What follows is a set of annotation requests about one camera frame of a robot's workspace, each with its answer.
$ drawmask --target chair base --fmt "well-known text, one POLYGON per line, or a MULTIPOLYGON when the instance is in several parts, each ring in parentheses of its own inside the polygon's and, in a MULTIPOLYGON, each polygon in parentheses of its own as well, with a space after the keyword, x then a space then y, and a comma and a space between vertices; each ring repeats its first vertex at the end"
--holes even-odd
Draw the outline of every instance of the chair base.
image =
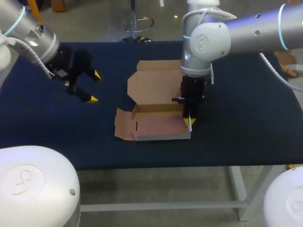
POLYGON ((142 36, 138 36, 137 38, 133 39, 132 36, 126 37, 124 39, 122 39, 120 42, 124 42, 124 43, 144 43, 144 42, 152 42, 151 39, 146 38, 146 37, 142 37, 142 36))

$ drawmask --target metal frame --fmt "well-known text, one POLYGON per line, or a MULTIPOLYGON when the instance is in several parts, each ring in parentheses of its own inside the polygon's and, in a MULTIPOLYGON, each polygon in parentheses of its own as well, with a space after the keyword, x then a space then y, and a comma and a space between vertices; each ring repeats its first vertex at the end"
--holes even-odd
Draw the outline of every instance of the metal frame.
POLYGON ((261 206, 265 192, 271 182, 285 170, 285 165, 265 166, 249 194, 246 194, 239 166, 229 167, 236 201, 225 202, 157 202, 81 205, 81 212, 119 211, 119 210, 177 210, 177 209, 216 209, 239 208, 240 221, 250 220, 261 206))

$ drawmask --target stool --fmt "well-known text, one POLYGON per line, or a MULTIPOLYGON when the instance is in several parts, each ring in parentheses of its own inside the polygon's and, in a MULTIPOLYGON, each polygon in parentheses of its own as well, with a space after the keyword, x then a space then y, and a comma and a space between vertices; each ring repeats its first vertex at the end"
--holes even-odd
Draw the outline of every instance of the stool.
POLYGON ((125 27, 125 31, 129 32, 132 34, 132 36, 126 37, 122 39, 122 42, 127 42, 127 43, 143 43, 143 42, 151 42, 152 40, 146 37, 138 36, 139 32, 145 31, 149 29, 151 26, 154 25, 155 21, 154 19, 150 17, 142 18, 142 19, 137 19, 136 16, 136 4, 135 0, 130 0, 131 3, 131 23, 125 27), (138 21, 143 21, 143 20, 150 20, 151 24, 142 29, 142 30, 137 30, 137 23, 138 21))

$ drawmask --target robot logo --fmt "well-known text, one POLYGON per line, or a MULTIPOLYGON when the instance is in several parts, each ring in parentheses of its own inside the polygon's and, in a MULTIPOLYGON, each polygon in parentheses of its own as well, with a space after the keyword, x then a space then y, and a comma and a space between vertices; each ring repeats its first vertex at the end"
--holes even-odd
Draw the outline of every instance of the robot logo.
POLYGON ((27 200, 36 197, 43 189, 43 172, 33 165, 21 165, 10 169, 1 183, 6 197, 13 200, 27 200))
POLYGON ((199 35, 195 40, 195 49, 199 53, 206 52, 209 47, 209 39, 205 35, 199 35))

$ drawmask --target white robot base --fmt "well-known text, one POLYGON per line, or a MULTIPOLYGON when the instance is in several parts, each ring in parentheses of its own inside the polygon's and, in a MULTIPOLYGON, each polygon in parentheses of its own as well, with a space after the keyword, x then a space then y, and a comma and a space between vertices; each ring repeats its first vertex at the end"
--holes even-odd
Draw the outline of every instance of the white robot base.
POLYGON ((1 227, 78 227, 80 184, 60 153, 38 146, 0 150, 1 227))
POLYGON ((303 226, 303 167, 287 170, 272 182, 263 210, 267 227, 303 226))

